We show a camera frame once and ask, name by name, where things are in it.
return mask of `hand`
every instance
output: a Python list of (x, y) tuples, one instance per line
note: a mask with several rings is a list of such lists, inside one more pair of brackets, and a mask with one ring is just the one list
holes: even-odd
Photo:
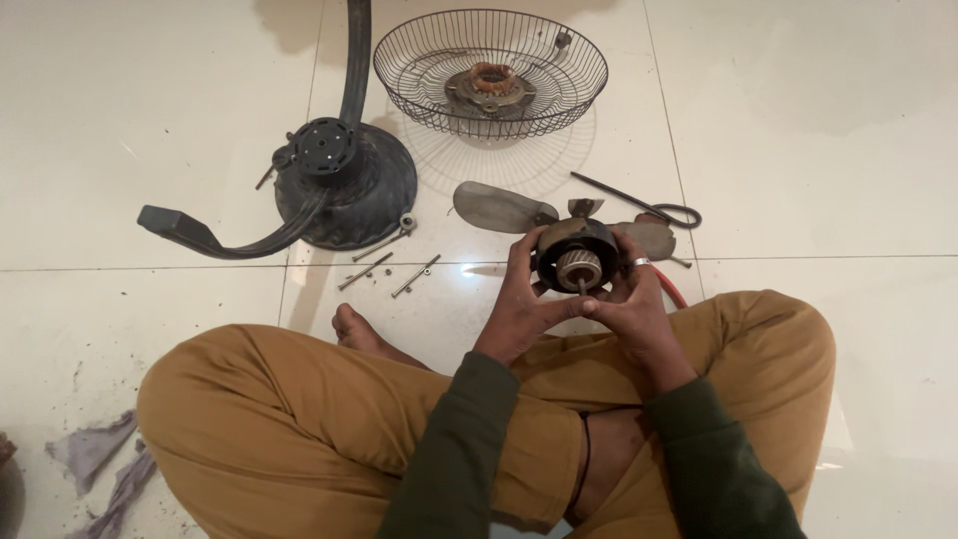
[[(612, 228), (612, 234), (627, 261), (646, 256), (624, 232)], [(612, 292), (600, 290), (593, 295), (595, 299), (584, 305), (584, 316), (612, 330), (626, 357), (650, 371), (660, 392), (695, 379), (669, 324), (652, 266), (629, 266), (625, 276), (617, 274), (612, 279)]]
[(582, 316), (582, 306), (587, 301), (595, 302), (587, 296), (559, 301), (538, 298), (546, 292), (546, 287), (540, 283), (529, 283), (532, 277), (530, 253), (546, 228), (534, 228), (510, 248), (502, 289), (472, 351), (482, 352), (509, 365), (528, 350), (540, 335), (560, 322)]

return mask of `black metal base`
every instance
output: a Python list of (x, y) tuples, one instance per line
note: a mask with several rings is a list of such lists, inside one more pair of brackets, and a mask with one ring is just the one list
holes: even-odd
[[(360, 124), (362, 168), (348, 185), (331, 189), (327, 207), (308, 225), (302, 239), (329, 250), (372, 245), (399, 228), (399, 217), (416, 200), (416, 165), (409, 151), (389, 132)], [(276, 206), (285, 222), (292, 219), (315, 187), (294, 175), (278, 174)]]

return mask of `bare foot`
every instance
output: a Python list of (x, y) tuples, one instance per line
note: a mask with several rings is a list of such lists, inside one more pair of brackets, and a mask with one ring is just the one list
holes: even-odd
[(336, 344), (340, 346), (431, 370), (416, 358), (386, 342), (349, 303), (343, 303), (336, 308), (336, 315), (332, 317), (332, 329), (336, 330), (336, 338), (339, 339)]
[(573, 526), (592, 516), (603, 504), (612, 489), (619, 483), (631, 465), (639, 449), (646, 443), (646, 435), (640, 423), (645, 421), (641, 410), (610, 410), (591, 413), (586, 419), (591, 438), (591, 455), (588, 470), (582, 477), (585, 465), (585, 431), (582, 431), (582, 456), (580, 477), (576, 488), (582, 484), (582, 493), (575, 507), (570, 507), (566, 518)]

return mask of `khaki pants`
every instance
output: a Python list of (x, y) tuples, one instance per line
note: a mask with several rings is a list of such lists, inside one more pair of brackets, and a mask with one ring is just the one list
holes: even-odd
[[(824, 318), (766, 291), (720, 295), (671, 321), (801, 515), (832, 392)], [(492, 503), (549, 527), (575, 482), (582, 425), (573, 410), (641, 403), (647, 381), (611, 334), (543, 339), (513, 371), (523, 384)], [(137, 411), (167, 484), (211, 537), (373, 537), (449, 380), (284, 329), (234, 325), (157, 362)], [(653, 435), (570, 537), (679, 536), (661, 462)]]

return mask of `white tile floor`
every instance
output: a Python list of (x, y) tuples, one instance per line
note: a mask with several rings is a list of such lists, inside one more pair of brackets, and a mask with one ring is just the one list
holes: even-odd
[[(364, 120), (416, 159), (420, 228), (394, 245), (391, 276), (339, 293), (357, 269), (346, 253), (299, 244), (224, 263), (134, 221), (144, 203), (182, 209), (227, 245), (281, 222), (271, 189), (252, 187), (283, 133), (338, 110), (344, 2), (0, 0), (0, 429), (20, 445), (20, 536), (58, 537), (101, 511), (131, 451), (77, 500), (43, 443), (132, 406), (149, 365), (203, 329), (278, 323), (329, 339), (345, 300), (451, 373), (514, 240), (447, 215), (452, 189), (482, 179), (559, 207), (598, 196), (569, 170), (702, 212), (701, 228), (676, 232), (696, 266), (658, 265), (690, 303), (775, 288), (831, 322), (838, 368), (811, 537), (958, 535), (954, 2), (480, 4), (582, 32), (608, 86), (568, 129), (484, 145), (411, 122), (373, 76)], [(456, 7), (471, 4), (377, 0), (374, 39)], [(614, 199), (602, 209), (631, 214)], [(433, 275), (389, 297), (436, 253)], [(173, 535), (204, 536), (158, 478), (122, 536)]]

